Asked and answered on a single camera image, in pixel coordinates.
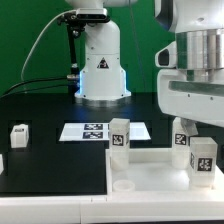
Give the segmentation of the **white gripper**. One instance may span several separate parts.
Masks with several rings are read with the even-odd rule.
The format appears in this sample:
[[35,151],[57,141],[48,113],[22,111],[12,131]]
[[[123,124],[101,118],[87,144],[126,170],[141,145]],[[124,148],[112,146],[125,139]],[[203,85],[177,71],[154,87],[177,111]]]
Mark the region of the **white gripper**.
[[181,117],[184,133],[198,134],[196,122],[224,128],[224,69],[188,81],[185,72],[162,69],[157,76],[158,104],[165,114]]

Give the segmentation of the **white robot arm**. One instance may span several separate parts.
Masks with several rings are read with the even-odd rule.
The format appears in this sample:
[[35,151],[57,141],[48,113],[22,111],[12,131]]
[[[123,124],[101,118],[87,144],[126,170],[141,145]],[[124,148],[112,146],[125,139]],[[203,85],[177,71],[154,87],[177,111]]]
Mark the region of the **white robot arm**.
[[[138,0],[66,0],[84,24],[85,66],[76,96],[118,100],[126,93],[120,66],[119,28],[108,7]],[[143,54],[159,68],[158,105],[165,114],[224,128],[224,0],[153,0],[154,18],[175,34],[162,49],[159,34],[141,40]]]

